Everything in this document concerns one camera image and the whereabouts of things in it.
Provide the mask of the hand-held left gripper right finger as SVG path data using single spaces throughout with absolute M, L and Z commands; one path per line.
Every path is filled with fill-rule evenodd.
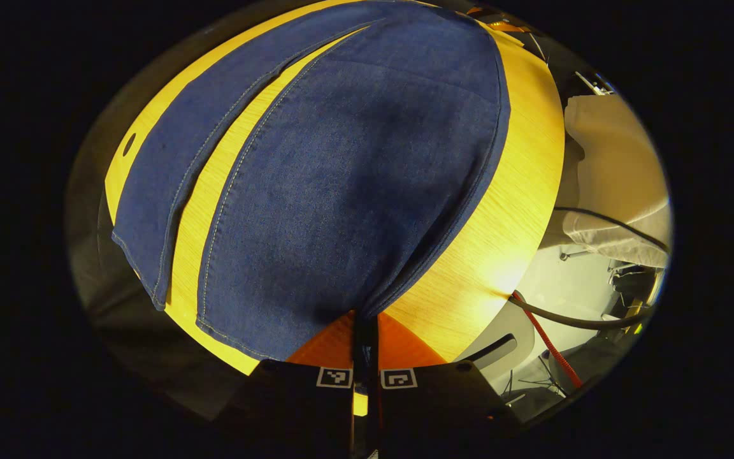
M 380 367 L 377 317 L 365 321 L 365 448 L 371 458 L 489 458 L 522 423 L 471 360 Z

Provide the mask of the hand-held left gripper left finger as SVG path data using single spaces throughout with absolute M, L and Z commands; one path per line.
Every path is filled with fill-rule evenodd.
M 350 458 L 354 447 L 350 311 L 285 362 L 262 360 L 213 424 L 234 458 Z

